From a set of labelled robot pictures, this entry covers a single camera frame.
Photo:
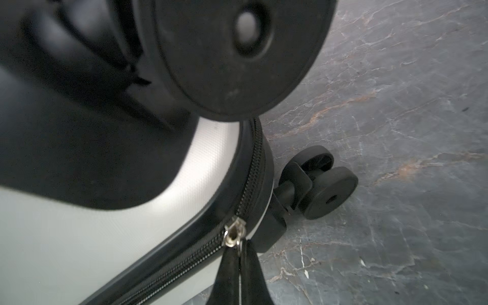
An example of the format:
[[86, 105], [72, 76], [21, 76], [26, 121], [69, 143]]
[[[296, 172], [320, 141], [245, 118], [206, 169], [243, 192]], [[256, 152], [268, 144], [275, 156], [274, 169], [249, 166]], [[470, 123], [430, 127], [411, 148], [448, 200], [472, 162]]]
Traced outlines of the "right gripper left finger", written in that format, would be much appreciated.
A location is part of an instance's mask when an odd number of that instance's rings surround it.
[[239, 305], [241, 246], [226, 248], [206, 305]]

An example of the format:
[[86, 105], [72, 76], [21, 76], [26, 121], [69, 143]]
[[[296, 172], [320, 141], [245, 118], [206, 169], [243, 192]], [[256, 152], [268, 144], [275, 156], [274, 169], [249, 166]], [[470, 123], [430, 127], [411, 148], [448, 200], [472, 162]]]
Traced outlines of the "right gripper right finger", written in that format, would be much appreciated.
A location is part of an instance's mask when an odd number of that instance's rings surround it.
[[244, 240], [241, 247], [241, 304], [274, 305], [250, 240]]

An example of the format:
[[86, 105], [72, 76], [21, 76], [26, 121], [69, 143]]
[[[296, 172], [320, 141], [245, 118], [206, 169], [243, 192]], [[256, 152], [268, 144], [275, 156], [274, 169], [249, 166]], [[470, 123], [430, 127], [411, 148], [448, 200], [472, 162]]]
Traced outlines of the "silver zipper pull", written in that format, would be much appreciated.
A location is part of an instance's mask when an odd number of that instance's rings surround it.
[[238, 217], [233, 216], [230, 223], [224, 227], [224, 237], [222, 244], [225, 247], [241, 251], [243, 240], [247, 235], [246, 222]]

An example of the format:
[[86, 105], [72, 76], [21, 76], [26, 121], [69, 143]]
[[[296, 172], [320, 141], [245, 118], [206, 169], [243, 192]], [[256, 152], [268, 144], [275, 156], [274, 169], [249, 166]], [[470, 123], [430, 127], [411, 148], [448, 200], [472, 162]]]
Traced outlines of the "white hard-shell suitcase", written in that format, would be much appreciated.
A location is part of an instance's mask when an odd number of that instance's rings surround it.
[[260, 115], [335, 1], [2, 1], [1, 303], [183, 304], [233, 216], [259, 257], [358, 177], [323, 146], [274, 178]]

